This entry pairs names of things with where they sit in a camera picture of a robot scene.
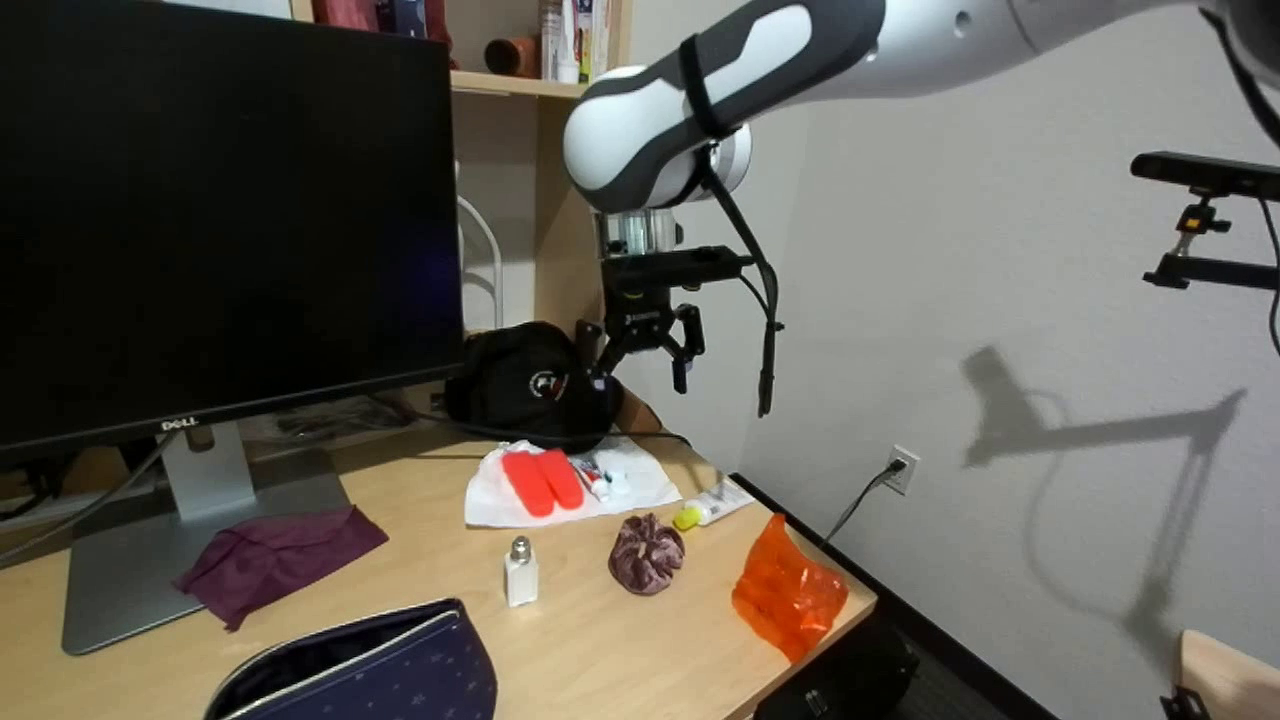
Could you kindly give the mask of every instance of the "white paper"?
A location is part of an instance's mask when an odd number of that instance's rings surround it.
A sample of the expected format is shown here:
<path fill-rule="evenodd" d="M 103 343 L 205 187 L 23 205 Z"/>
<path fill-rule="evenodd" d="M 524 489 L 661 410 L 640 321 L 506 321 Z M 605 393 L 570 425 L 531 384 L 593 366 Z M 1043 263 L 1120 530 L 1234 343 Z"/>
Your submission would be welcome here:
<path fill-rule="evenodd" d="M 605 470 L 610 475 L 607 493 L 585 493 L 578 508 L 553 508 L 553 516 L 527 516 L 515 489 L 502 475 L 500 455 L 519 443 L 500 443 L 493 447 L 477 475 L 468 482 L 463 498 L 463 521 L 470 530 L 549 530 L 549 524 L 570 524 L 589 516 L 619 516 L 619 512 L 645 512 L 645 508 L 663 508 L 679 501 L 679 489 L 663 471 L 654 455 L 647 455 L 635 440 L 627 438 L 607 438 L 585 462 Z"/>

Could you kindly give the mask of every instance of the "black monitor screen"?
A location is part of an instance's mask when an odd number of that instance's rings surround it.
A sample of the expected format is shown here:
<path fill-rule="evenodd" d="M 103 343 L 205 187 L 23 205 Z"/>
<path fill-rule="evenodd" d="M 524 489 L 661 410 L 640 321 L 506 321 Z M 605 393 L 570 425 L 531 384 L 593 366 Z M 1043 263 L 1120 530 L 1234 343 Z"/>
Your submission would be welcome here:
<path fill-rule="evenodd" d="M 0 4 L 0 455 L 438 378 L 435 45 L 126 0 Z"/>

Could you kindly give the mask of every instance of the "white wall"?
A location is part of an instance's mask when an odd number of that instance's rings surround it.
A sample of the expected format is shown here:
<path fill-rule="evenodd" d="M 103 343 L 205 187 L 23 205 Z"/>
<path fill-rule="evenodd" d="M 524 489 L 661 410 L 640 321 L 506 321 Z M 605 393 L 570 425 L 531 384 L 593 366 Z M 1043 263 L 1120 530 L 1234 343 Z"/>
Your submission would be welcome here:
<path fill-rule="evenodd" d="M 635 57 L 724 8 L 635 4 Z M 923 453 L 835 543 L 1060 716 L 1158 716 L 1174 630 L 1280 662 L 1269 298 L 1140 279 L 1187 196 L 1131 179 L 1135 152 L 1280 160 L 1201 16 L 756 130 L 738 200 L 782 274 L 781 410 L 753 421 L 753 302 L 707 288 L 693 397 L 663 355 L 627 361 L 663 421 L 814 530 L 890 443 Z M 1224 209 L 1234 232 L 1204 248 L 1272 260 L 1255 209 Z M 710 209 L 679 215 L 732 240 Z"/>

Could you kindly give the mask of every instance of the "computer monitor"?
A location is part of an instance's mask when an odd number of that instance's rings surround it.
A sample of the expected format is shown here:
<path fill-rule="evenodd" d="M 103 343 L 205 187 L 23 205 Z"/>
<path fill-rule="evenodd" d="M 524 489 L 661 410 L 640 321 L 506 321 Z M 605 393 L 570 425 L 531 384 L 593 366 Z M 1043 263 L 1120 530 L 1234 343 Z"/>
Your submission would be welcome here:
<path fill-rule="evenodd" d="M 179 434 L 179 512 L 76 538 L 63 650 L 190 612 L 172 579 L 216 530 L 344 506 L 317 455 L 251 486 L 235 421 L 454 370 L 443 48 L 4 0 L 0 331 L 0 464 Z"/>

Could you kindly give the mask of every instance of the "wall outlet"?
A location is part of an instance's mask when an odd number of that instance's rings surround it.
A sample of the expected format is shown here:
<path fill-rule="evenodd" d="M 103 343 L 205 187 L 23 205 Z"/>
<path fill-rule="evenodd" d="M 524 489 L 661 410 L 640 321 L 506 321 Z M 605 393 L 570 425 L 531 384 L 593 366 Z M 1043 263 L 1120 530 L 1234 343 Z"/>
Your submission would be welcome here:
<path fill-rule="evenodd" d="M 921 470 L 921 453 L 912 453 L 912 447 L 902 447 L 902 443 L 890 443 L 886 462 L 899 462 L 902 470 L 890 471 L 890 475 L 882 482 L 882 489 L 909 498 L 909 486 L 912 486 L 912 475 L 917 475 L 917 470 Z"/>

